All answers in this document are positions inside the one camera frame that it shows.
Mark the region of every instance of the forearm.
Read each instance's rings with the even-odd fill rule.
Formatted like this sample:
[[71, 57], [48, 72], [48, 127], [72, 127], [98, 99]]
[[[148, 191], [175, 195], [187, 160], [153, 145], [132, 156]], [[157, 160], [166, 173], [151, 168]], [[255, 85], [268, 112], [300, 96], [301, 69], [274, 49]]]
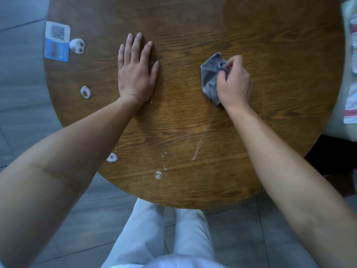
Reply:
[[227, 111], [261, 183], [302, 243], [321, 266], [339, 264], [343, 267], [354, 257], [356, 249], [356, 244], [349, 239], [357, 234], [353, 211], [341, 195], [249, 107], [233, 107]]
[[138, 107], [120, 98], [43, 139], [2, 172], [0, 259], [7, 267], [28, 265], [53, 236]]

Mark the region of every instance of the pants leg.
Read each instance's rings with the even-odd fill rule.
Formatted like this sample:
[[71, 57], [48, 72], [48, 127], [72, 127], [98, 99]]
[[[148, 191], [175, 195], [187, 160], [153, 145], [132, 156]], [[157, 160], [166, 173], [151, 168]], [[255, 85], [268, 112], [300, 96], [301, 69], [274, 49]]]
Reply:
[[173, 252], [215, 261], [210, 230], [201, 210], [176, 209]]
[[164, 207], [137, 199], [132, 214], [101, 268], [145, 265], [163, 254]]

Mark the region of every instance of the wood grain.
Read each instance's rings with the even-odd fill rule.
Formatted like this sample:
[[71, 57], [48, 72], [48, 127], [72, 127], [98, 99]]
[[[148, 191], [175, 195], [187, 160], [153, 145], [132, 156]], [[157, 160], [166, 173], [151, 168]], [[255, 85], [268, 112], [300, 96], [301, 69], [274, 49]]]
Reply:
[[212, 54], [243, 55], [252, 107], [301, 155], [323, 131], [341, 84], [338, 0], [52, 0], [47, 20], [70, 25], [71, 38], [86, 42], [68, 63], [45, 59], [63, 126], [118, 98], [117, 53], [128, 33], [154, 42], [151, 65], [158, 59], [161, 68], [153, 104], [130, 122], [114, 149], [119, 160], [100, 174], [166, 206], [212, 208], [261, 190], [226, 111], [202, 93], [200, 65]]

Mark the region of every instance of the tile floor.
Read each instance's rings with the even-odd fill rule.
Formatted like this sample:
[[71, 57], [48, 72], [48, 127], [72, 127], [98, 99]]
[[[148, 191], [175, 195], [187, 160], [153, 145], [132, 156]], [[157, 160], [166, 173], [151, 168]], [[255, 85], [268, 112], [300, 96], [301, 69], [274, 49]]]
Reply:
[[[48, 95], [42, 40], [49, 0], [0, 0], [0, 171], [61, 125]], [[100, 267], [136, 198], [97, 174], [36, 268]], [[346, 198], [357, 212], [357, 196]], [[166, 209], [165, 253], [175, 213]], [[207, 215], [217, 260], [227, 267], [316, 267], [274, 203], [261, 194]]]

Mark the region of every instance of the human arm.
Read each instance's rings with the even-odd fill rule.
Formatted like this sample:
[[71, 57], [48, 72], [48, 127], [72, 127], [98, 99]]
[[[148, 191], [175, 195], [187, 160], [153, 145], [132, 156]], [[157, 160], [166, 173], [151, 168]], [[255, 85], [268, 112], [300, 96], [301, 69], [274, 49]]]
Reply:
[[249, 107], [250, 76], [235, 56], [217, 91], [266, 192], [321, 267], [357, 263], [357, 216], [342, 196]]
[[35, 144], [0, 174], [0, 260], [7, 268], [33, 261], [150, 97], [158, 62], [149, 75], [152, 44], [140, 56], [141, 36], [133, 39], [118, 53], [120, 98]]

